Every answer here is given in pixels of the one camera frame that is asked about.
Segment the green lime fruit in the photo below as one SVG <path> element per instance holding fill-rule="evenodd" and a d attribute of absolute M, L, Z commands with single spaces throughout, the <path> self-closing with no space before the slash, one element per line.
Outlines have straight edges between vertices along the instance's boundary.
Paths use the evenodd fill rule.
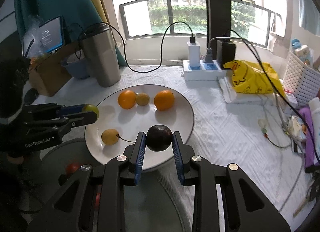
<path fill-rule="evenodd" d="M 97 108 L 97 106 L 92 105 L 92 104 L 86 104 L 82 110 L 82 112 L 95 112 L 97 119 L 99 118 L 99 109 Z"/>

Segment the yellow small fruit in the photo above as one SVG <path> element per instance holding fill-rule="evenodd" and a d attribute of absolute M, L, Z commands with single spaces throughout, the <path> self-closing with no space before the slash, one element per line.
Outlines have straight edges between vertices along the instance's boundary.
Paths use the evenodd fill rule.
<path fill-rule="evenodd" d="M 101 134 L 101 140 L 107 146 L 114 145 L 119 140 L 119 132 L 116 129 L 106 129 Z"/>
<path fill-rule="evenodd" d="M 136 103 L 139 106 L 146 106 L 150 101 L 150 97 L 146 93 L 138 93 L 136 95 Z"/>

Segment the orange tangerine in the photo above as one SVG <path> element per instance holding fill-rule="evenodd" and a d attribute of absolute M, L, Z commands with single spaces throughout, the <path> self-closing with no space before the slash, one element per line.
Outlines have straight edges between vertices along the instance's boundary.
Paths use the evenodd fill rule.
<path fill-rule="evenodd" d="M 160 111 L 165 111 L 170 108 L 175 103 L 175 96 L 170 90 L 163 90 L 156 94 L 153 99 L 153 104 Z"/>
<path fill-rule="evenodd" d="M 122 109 L 130 109 L 136 104 L 136 93 L 131 90 L 125 90 L 118 96 L 118 105 Z"/>

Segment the dark plum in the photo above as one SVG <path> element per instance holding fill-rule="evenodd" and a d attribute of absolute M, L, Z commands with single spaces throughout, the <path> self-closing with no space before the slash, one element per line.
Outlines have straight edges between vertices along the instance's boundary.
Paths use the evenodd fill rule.
<path fill-rule="evenodd" d="M 172 131 L 165 125 L 154 125 L 148 129 L 145 143 L 152 151 L 164 151 L 172 143 Z"/>

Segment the brown cardboard box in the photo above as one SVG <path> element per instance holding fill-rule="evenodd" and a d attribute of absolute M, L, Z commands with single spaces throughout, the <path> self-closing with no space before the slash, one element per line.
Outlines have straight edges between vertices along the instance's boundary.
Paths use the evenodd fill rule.
<path fill-rule="evenodd" d="M 53 96 L 72 77 L 61 62 L 74 53 L 78 43 L 64 45 L 55 53 L 32 57 L 29 66 L 29 83 L 40 95 Z"/>

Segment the white plate dark rim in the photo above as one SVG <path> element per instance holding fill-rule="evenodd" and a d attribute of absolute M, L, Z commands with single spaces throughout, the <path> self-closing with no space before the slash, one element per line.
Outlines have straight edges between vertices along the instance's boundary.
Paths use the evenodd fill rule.
<path fill-rule="evenodd" d="M 103 131 L 115 129 L 126 140 L 134 141 L 138 132 L 147 132 L 150 127 L 162 124 L 179 131 L 183 142 L 187 142 L 194 127 L 194 111 L 190 102 L 178 91 L 156 84 L 142 84 L 125 88 L 135 93 L 146 93 L 150 97 L 147 106 L 135 105 L 131 109 L 123 109 L 118 105 L 118 96 L 122 92 L 117 91 L 98 103 L 98 120 L 85 128 L 85 141 L 90 154 L 99 163 L 106 164 L 109 160 L 122 154 L 128 142 L 119 140 L 114 145 L 105 145 L 101 139 Z M 163 90 L 172 91 L 175 103 L 166 111 L 159 111 L 153 104 L 157 93 Z"/>

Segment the clear plastic fruit bag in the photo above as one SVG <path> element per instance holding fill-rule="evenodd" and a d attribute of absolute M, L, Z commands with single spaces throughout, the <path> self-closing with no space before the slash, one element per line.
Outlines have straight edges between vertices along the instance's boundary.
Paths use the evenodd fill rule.
<path fill-rule="evenodd" d="M 43 23 L 41 17 L 29 16 L 27 31 L 22 38 L 24 58 L 40 59 L 48 57 L 48 53 L 45 52 L 42 44 L 41 23 Z"/>

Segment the stainless steel tumbler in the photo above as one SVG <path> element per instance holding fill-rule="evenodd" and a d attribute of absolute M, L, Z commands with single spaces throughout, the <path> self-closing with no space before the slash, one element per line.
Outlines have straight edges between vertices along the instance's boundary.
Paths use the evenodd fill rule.
<path fill-rule="evenodd" d="M 109 87 L 120 80 L 120 69 L 112 30 L 102 22 L 89 26 L 79 36 L 88 66 L 102 87 Z"/>

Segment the tablet screen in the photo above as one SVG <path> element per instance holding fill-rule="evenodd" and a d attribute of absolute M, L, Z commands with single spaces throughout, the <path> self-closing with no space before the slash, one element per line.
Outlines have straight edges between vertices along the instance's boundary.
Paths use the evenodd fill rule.
<path fill-rule="evenodd" d="M 57 16 L 39 26 L 40 42 L 46 53 L 52 53 L 64 45 L 63 18 Z"/>

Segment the purple pouch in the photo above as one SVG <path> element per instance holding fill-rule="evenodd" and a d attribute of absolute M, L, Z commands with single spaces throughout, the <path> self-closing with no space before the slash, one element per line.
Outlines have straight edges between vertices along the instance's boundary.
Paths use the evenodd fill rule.
<path fill-rule="evenodd" d="M 299 110 L 299 114 L 303 120 L 307 123 L 309 128 L 306 128 L 306 142 L 305 142 L 305 172 L 312 173 L 319 170 L 319 162 L 315 156 L 315 149 L 313 146 L 313 123 L 311 117 L 311 111 L 309 106 L 305 106 Z"/>

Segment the white spray bottle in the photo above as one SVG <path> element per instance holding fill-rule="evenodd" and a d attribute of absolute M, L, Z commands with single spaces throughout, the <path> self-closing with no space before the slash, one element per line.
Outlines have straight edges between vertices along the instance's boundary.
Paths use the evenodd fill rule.
<path fill-rule="evenodd" d="M 315 138 L 315 148 L 317 155 L 319 156 L 319 142 L 320 142 L 320 101 L 319 97 L 315 97 L 309 101 L 309 108 L 312 117 L 313 130 L 314 130 L 314 138 Z"/>

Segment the yellow plastic bag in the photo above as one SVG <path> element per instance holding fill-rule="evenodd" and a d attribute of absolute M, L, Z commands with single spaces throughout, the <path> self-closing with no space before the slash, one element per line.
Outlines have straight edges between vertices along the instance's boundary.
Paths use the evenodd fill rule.
<path fill-rule="evenodd" d="M 265 74 L 260 64 L 244 60 L 227 62 L 223 67 L 232 70 L 231 84 L 237 93 L 273 93 L 274 89 L 267 78 L 268 76 L 280 94 L 285 97 L 278 74 L 269 63 L 263 62 L 263 68 L 267 74 Z"/>

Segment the white plastic basket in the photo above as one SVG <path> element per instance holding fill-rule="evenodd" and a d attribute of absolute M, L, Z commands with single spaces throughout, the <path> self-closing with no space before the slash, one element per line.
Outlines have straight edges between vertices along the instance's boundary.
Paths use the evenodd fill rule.
<path fill-rule="evenodd" d="M 317 96 L 319 71 L 304 64 L 293 52 L 289 51 L 283 76 L 283 87 L 290 89 L 298 104 L 304 106 Z"/>

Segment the white usb charger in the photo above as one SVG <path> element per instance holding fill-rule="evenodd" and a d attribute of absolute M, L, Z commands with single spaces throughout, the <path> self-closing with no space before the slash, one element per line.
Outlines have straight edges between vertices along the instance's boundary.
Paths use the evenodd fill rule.
<path fill-rule="evenodd" d="M 200 44 L 196 42 L 187 42 L 189 66 L 198 68 L 200 66 Z"/>

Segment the black power adapter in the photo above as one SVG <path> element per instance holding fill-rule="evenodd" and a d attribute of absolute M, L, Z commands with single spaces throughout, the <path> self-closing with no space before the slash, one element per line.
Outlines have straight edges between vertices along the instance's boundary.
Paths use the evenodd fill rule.
<path fill-rule="evenodd" d="M 235 59 L 236 45 L 230 40 L 217 40 L 216 62 L 224 70 L 224 64 Z"/>

